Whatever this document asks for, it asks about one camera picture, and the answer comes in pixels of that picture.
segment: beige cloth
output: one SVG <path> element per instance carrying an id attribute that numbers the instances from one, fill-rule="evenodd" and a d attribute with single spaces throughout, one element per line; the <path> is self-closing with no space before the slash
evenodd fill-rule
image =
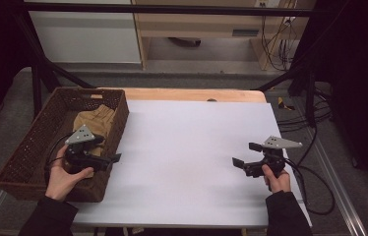
<path id="1" fill-rule="evenodd" d="M 93 134 L 104 137 L 104 141 L 91 149 L 90 154 L 101 156 L 105 140 L 107 139 L 111 125 L 113 124 L 115 113 L 115 110 L 110 109 L 105 105 L 101 105 L 96 110 L 82 111 L 77 115 L 74 120 L 74 131 L 78 130 L 81 126 L 86 125 Z"/>

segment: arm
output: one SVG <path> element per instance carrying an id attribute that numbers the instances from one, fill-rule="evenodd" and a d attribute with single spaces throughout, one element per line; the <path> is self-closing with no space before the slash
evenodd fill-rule
<path id="1" fill-rule="evenodd" d="M 266 199 L 269 218 L 267 235 L 313 235 L 306 216 L 291 192 L 289 174 L 282 170 L 277 178 L 268 165 L 263 166 L 263 171 L 266 183 L 273 192 Z"/>
<path id="2" fill-rule="evenodd" d="M 57 158 L 64 156 L 66 149 L 67 146 L 62 147 Z M 62 160 L 56 159 L 51 168 L 45 196 L 37 203 L 19 235 L 72 235 L 70 227 L 78 210 L 64 203 L 64 200 L 74 186 L 91 173 L 92 168 L 89 167 L 71 175 L 64 170 Z"/>

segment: gray carpet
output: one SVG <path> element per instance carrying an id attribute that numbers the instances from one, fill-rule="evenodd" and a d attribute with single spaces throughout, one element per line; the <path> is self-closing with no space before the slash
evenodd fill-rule
<path id="1" fill-rule="evenodd" d="M 200 89 L 251 89 L 262 85 L 270 77 L 232 76 L 232 75 L 180 75 L 173 77 L 168 74 L 153 75 L 118 75 L 111 74 L 81 74 L 82 79 L 99 87 L 144 87 L 144 88 L 200 88 Z M 72 86 L 66 80 L 61 81 L 66 86 Z M 297 110 L 279 109 L 277 98 L 286 97 L 285 85 L 277 87 L 276 92 L 267 92 L 267 101 L 272 104 L 276 119 L 285 120 L 299 116 Z M 28 131 L 32 120 L 31 101 L 31 75 L 20 73 L 9 90 L 4 100 L 3 109 L 0 111 L 0 168 L 12 154 L 25 133 Z M 326 120 L 318 125 L 318 137 L 326 149 L 337 174 L 340 176 L 355 208 L 368 232 L 368 173 L 365 170 L 355 169 L 350 164 L 351 154 L 347 149 L 344 139 L 336 125 Z M 283 133 L 286 139 L 302 142 L 304 147 L 289 149 L 288 155 L 294 161 L 302 155 L 310 137 L 305 130 Z M 319 162 L 311 150 L 304 161 L 304 165 L 320 173 L 322 171 Z M 315 177 L 304 172 L 306 190 L 309 198 L 309 208 L 325 210 L 329 207 L 330 196 L 325 187 Z M 18 202 L 13 197 L 7 196 L 0 208 L 0 229 L 18 230 L 29 217 L 35 203 Z M 343 217 L 336 207 L 327 216 L 310 214 L 313 223 L 313 232 L 316 235 L 349 235 L 349 230 L 344 223 Z M 89 228 L 74 227 L 78 232 L 92 232 Z M 262 235 L 255 230 L 250 235 Z"/>

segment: black metal pole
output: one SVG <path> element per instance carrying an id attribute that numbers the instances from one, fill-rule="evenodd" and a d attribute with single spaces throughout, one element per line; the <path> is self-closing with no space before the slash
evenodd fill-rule
<path id="1" fill-rule="evenodd" d="M 128 4 L 76 4 L 76 3 L 21 3 L 27 11 L 40 12 L 92 12 L 92 13 L 147 13 L 147 14 L 193 14 L 268 17 L 319 17 L 332 14 L 315 9 L 247 8 L 173 5 L 128 5 Z"/>

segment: white cabinet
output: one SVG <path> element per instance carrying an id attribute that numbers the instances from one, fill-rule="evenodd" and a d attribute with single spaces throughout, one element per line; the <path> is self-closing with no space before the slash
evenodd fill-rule
<path id="1" fill-rule="evenodd" d="M 129 0 L 27 0 L 49 3 L 130 4 Z M 30 12 L 52 62 L 139 63 L 133 14 Z"/>

